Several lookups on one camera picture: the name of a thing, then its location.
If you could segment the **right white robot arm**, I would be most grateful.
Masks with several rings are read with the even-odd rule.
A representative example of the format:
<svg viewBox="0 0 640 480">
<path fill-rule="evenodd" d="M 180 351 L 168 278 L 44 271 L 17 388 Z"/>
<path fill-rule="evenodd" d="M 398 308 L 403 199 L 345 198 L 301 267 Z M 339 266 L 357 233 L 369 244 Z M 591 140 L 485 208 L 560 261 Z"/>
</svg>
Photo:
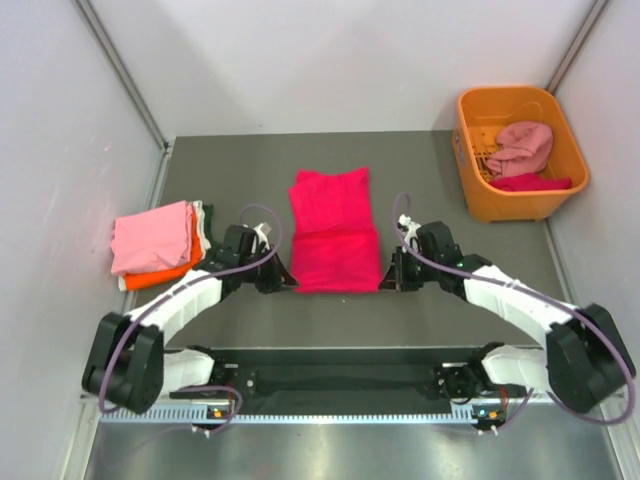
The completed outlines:
<svg viewBox="0 0 640 480">
<path fill-rule="evenodd" d="M 517 385 L 544 391 L 581 415 L 622 388 L 635 394 L 635 366 L 606 308 L 555 300 L 484 257 L 463 254 L 442 222 L 421 225 L 402 215 L 395 229 L 401 243 L 380 289 L 413 292 L 433 282 L 537 344 L 529 349 L 495 343 L 481 349 L 466 372 L 474 393 L 487 396 L 501 385 Z"/>
</svg>

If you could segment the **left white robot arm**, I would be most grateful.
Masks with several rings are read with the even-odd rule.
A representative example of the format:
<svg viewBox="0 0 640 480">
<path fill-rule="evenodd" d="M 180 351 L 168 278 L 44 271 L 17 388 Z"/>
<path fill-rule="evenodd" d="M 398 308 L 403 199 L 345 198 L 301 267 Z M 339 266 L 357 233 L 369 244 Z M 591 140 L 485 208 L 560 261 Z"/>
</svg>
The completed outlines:
<svg viewBox="0 0 640 480">
<path fill-rule="evenodd" d="M 201 347 L 168 353 L 168 342 L 204 311 L 245 284 L 261 294 L 291 290 L 298 283 L 270 244 L 270 227 L 227 228 L 212 256 L 147 304 L 125 314 L 108 313 L 98 323 L 81 379 L 108 412 L 148 411 L 159 397 L 195 387 L 216 396 L 226 387 L 225 370 Z"/>
</svg>

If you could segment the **magenta t-shirt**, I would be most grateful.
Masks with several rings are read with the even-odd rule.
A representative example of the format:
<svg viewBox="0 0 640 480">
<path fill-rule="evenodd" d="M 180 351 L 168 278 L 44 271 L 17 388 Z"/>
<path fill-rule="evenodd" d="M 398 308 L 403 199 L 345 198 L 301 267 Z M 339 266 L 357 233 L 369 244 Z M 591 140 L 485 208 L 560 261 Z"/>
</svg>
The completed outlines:
<svg viewBox="0 0 640 480">
<path fill-rule="evenodd" d="M 294 218 L 291 272 L 301 294 L 363 294 L 382 280 L 370 172 L 301 170 L 288 190 Z"/>
</svg>

